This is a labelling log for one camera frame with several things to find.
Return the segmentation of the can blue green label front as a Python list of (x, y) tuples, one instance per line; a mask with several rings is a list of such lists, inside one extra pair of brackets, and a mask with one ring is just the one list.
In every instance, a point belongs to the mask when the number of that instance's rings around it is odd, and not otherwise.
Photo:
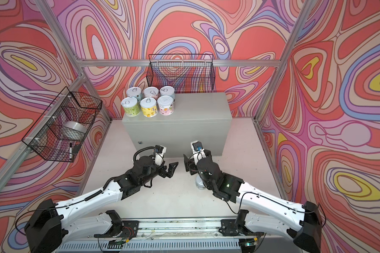
[(206, 189), (206, 186), (204, 185), (204, 182), (199, 175), (197, 175), (197, 177), (195, 179), (195, 185), (196, 185), (197, 189), (199, 189), (199, 190), (205, 190)]

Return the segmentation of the can green yellow label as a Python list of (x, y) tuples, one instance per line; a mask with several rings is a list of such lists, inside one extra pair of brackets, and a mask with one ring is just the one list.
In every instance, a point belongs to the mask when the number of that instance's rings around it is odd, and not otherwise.
[(136, 98), (127, 97), (123, 99), (121, 106), (127, 117), (135, 117), (140, 114), (140, 106)]

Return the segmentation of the can yellow label front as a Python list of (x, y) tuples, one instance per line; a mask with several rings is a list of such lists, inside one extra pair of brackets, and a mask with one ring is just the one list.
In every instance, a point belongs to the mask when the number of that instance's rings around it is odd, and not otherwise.
[(140, 102), (143, 115), (152, 118), (158, 114), (157, 101), (154, 98), (144, 98)]

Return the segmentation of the can plain lid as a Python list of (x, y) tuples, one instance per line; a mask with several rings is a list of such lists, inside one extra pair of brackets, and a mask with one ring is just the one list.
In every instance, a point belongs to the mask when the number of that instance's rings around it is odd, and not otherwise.
[(169, 116), (174, 113), (174, 99), (170, 96), (161, 96), (157, 100), (159, 112), (163, 116)]

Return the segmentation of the can pink label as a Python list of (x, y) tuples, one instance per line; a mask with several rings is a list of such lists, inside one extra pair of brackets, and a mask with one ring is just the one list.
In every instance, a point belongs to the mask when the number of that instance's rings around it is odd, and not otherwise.
[(145, 98), (154, 98), (157, 100), (159, 98), (159, 89), (153, 86), (147, 87), (144, 92)]

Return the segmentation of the can red label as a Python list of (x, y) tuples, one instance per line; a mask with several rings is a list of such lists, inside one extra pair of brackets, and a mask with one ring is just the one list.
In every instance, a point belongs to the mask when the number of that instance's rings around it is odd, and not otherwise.
[(131, 87), (126, 92), (127, 97), (136, 98), (139, 102), (143, 99), (142, 89), (140, 87)]

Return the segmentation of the can blue label back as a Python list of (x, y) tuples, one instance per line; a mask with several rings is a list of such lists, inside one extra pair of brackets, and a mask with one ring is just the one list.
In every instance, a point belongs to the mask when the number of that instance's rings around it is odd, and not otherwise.
[(172, 86), (164, 86), (159, 90), (160, 96), (169, 96), (175, 101), (175, 89)]

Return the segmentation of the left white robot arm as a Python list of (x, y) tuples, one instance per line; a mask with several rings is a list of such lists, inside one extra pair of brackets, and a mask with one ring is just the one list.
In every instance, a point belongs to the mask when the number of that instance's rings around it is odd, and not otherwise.
[(32, 253), (52, 253), (63, 243), (90, 236), (118, 237), (125, 226), (114, 210), (97, 216), (87, 214), (111, 203), (122, 201), (151, 188), (155, 177), (172, 178), (178, 162), (165, 164), (166, 148), (161, 145), (142, 148), (134, 153), (133, 167), (109, 178), (103, 187), (72, 199), (41, 202), (24, 226)]

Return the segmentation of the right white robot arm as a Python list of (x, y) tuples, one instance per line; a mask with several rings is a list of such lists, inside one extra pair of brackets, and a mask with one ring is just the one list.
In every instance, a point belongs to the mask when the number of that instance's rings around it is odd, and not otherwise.
[(300, 249), (321, 252), (322, 218), (320, 204), (295, 203), (267, 194), (241, 178), (222, 172), (208, 150), (184, 156), (185, 169), (197, 175), (213, 196), (261, 211), (287, 226), (286, 236)]

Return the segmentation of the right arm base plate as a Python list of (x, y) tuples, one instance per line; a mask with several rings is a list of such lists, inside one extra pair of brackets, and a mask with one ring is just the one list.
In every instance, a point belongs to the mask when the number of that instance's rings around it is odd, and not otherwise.
[(235, 219), (222, 219), (219, 233), (224, 236), (257, 236), (260, 238), (265, 233), (252, 232), (246, 227), (246, 216), (249, 213), (248, 210), (241, 209), (240, 213)]

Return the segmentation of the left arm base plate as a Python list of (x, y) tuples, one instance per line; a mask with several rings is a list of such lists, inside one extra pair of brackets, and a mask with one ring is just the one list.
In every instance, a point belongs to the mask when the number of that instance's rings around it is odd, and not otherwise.
[(123, 220), (121, 224), (112, 225), (105, 234), (95, 234), (95, 238), (132, 239), (137, 236), (139, 220)]

